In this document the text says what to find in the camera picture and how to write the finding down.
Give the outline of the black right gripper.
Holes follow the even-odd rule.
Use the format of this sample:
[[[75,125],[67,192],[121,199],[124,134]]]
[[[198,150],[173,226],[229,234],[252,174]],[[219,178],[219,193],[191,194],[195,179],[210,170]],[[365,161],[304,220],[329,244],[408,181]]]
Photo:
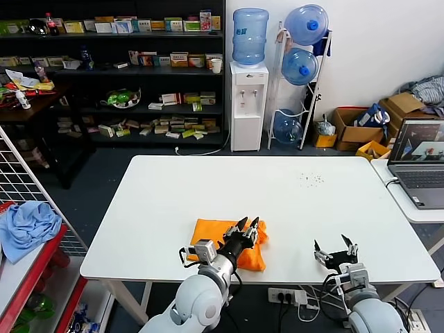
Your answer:
[[[335,253],[328,254],[318,245],[317,240],[314,240],[314,257],[322,266],[329,270],[335,270],[337,273],[341,272],[340,265],[342,264],[356,264],[358,244],[354,243],[350,238],[341,235],[348,250],[343,250]]]

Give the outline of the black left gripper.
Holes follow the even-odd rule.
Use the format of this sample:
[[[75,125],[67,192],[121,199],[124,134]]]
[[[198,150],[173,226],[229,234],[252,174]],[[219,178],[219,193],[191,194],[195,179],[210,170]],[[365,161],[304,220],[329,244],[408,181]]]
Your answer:
[[[245,217],[238,221],[236,225],[231,226],[226,230],[225,234],[223,235],[225,243],[221,249],[221,253],[224,256],[239,257],[246,248],[252,248],[253,243],[257,242],[259,217],[256,217],[250,223],[244,232],[244,235],[233,235],[234,233],[243,232],[247,220],[248,217]]]

